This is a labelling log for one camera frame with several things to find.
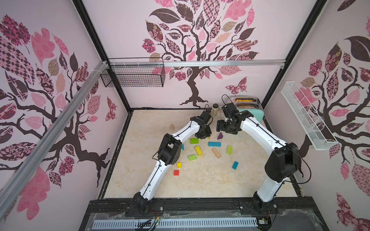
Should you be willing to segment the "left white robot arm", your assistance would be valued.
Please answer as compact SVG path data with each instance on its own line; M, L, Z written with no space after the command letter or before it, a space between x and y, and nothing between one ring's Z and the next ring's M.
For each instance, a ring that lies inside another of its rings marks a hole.
M178 132L164 135L158 151L155 153L157 156L156 165L142 189L133 197L139 213L149 212L151 200L154 198L161 180L180 157L183 142L193 135L198 139L211 136L210 120L212 120L212 116L208 112L203 112L200 116L192 117L188 124Z

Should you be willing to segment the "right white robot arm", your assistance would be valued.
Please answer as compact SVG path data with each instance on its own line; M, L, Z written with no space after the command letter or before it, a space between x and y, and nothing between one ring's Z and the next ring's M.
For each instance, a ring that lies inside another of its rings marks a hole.
M217 121L216 130L233 135L244 131L268 154L265 164L267 176L260 189L254 193L251 203L257 213L268 210L279 189L301 166L297 145L287 143L265 129L249 111L236 112L231 117Z

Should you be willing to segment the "teal small block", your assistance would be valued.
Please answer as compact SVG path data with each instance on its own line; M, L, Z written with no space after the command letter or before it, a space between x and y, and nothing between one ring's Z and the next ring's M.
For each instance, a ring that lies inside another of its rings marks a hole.
M238 167L239 163L237 161L235 161L232 165L232 169L236 170L237 167Z

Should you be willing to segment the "yellow rectangular block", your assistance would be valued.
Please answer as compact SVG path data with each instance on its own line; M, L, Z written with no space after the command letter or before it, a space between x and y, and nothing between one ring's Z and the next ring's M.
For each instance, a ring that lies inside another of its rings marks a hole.
M195 147L195 151L196 151L196 153L197 153L198 156L202 156L203 155L203 152L202 152L202 150L201 150L201 148L199 146L196 146Z

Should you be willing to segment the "natural wood block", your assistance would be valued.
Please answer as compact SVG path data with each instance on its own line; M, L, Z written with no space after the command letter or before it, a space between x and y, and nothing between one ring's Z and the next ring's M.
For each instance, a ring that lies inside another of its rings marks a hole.
M218 152L218 150L216 149L216 148L212 148L212 152L214 153L214 155L218 158L218 159L220 159L222 156L221 156L221 154Z

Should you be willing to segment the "teal long block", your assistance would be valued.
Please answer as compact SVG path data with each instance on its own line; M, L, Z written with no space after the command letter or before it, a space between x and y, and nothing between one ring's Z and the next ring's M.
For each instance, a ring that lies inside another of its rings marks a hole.
M209 141L208 146L209 147L221 147L222 144L221 144L221 142L217 142L217 141Z

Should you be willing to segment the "purple triangle block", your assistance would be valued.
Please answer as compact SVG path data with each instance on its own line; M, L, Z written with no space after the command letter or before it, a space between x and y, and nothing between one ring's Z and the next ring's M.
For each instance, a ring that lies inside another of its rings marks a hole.
M222 134L221 132L219 133L219 135L218 135L217 139L218 139L218 140L223 139L223 134Z

